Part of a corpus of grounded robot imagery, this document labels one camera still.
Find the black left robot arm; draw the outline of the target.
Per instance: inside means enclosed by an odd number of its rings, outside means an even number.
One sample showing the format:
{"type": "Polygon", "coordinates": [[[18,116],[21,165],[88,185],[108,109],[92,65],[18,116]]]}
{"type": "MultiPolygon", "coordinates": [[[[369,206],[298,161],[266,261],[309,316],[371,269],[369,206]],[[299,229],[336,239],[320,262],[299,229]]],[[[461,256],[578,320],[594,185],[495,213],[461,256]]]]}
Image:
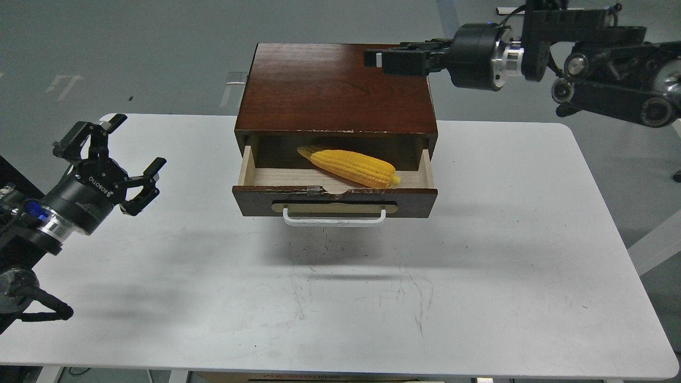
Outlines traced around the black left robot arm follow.
{"type": "Polygon", "coordinates": [[[1,318],[2,331],[15,321],[68,320],[73,308],[41,288],[34,267],[44,255],[58,255],[75,232],[92,234],[119,206],[136,216],[158,197],[156,158],[140,176],[130,176],[109,155],[109,136],[124,114],[97,123],[78,121],[53,145],[69,166],[48,193],[2,159],[1,318]]]}

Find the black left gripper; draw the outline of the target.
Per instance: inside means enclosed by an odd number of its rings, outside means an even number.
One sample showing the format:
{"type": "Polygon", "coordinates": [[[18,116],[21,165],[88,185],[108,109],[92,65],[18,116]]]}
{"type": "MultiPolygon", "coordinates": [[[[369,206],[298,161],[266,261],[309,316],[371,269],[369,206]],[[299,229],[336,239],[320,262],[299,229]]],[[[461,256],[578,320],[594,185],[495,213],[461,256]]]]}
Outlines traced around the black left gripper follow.
{"type": "Polygon", "coordinates": [[[158,197],[159,171],[167,163],[157,157],[141,176],[128,178],[109,153],[109,135],[126,120],[115,114],[108,121],[78,121],[59,141],[53,143],[53,155],[66,160],[73,169],[42,199],[42,206],[91,235],[120,204],[124,215],[137,216],[158,197]],[[132,199],[126,190],[141,187],[132,199]]]}

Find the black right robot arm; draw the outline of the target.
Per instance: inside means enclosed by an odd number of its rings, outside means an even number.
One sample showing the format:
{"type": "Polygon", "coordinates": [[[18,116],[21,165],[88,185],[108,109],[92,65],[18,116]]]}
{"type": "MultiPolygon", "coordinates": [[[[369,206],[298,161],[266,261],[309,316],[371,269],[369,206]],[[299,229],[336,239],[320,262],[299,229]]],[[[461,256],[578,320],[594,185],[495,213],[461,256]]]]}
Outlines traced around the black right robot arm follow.
{"type": "Polygon", "coordinates": [[[645,41],[645,27],[619,24],[622,6],[570,10],[567,1],[527,1],[519,39],[507,20],[467,23],[451,39],[368,49],[364,65],[427,76],[446,70],[455,87],[500,90],[509,76],[538,82],[550,69],[555,113],[593,112],[649,128],[679,119],[678,41],[645,41]]]}

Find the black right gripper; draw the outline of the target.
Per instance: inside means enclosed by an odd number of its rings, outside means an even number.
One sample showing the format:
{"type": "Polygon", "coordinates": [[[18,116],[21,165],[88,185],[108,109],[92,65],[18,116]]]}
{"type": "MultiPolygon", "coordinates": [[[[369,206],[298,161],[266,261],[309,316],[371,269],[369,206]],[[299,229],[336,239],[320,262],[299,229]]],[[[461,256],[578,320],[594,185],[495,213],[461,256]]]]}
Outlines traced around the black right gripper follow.
{"type": "Polygon", "coordinates": [[[505,83],[501,62],[512,37],[508,25],[467,23],[452,38],[365,49],[364,65],[396,76],[427,76],[445,70],[455,87],[498,91],[505,83]]]}

